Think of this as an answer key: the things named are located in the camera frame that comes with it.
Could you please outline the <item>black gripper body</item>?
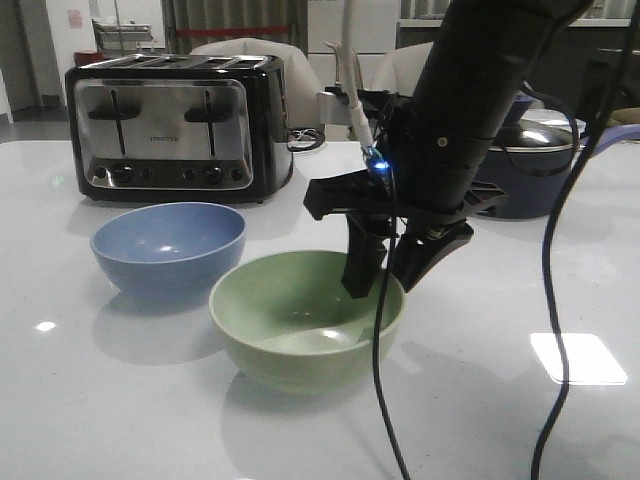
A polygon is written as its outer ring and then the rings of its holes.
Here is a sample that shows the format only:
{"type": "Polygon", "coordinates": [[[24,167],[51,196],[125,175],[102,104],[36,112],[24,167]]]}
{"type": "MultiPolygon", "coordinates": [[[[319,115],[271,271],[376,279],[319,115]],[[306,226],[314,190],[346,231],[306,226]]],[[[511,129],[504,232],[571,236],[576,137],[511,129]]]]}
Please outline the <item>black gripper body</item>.
{"type": "Polygon", "coordinates": [[[399,179],[394,196],[380,180],[360,170],[311,180],[303,204],[316,220],[331,214],[396,214],[423,228],[445,228],[498,209],[507,198],[496,185],[476,182],[472,170],[427,171],[399,179]]]}

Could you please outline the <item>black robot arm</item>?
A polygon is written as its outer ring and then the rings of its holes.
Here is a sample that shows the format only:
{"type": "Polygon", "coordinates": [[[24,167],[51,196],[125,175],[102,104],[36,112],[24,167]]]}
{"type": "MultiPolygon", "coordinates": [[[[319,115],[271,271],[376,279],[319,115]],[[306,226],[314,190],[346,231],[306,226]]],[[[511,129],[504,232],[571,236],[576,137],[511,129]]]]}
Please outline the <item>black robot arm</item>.
{"type": "Polygon", "coordinates": [[[515,96],[553,36],[584,1],[454,1],[411,97],[391,104],[381,138],[363,145],[362,170],[310,182],[315,219],[342,213],[342,284],[365,297],[381,269],[405,290],[467,244],[470,215],[494,206],[473,182],[515,96]]]}

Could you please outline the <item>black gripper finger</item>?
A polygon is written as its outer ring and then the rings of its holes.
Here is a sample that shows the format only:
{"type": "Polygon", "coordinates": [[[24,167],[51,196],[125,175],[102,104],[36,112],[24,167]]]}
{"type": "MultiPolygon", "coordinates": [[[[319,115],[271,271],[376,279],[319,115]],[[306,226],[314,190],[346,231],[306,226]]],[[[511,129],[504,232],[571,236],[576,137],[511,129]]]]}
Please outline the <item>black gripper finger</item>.
{"type": "Polygon", "coordinates": [[[409,222],[395,249],[393,275],[406,292],[446,256],[470,242],[474,230],[466,222],[449,227],[409,222]]]}
{"type": "Polygon", "coordinates": [[[391,236],[391,219],[384,214],[350,212],[347,258],[342,284],[352,298],[366,297],[387,254],[384,241],[391,236]]]}

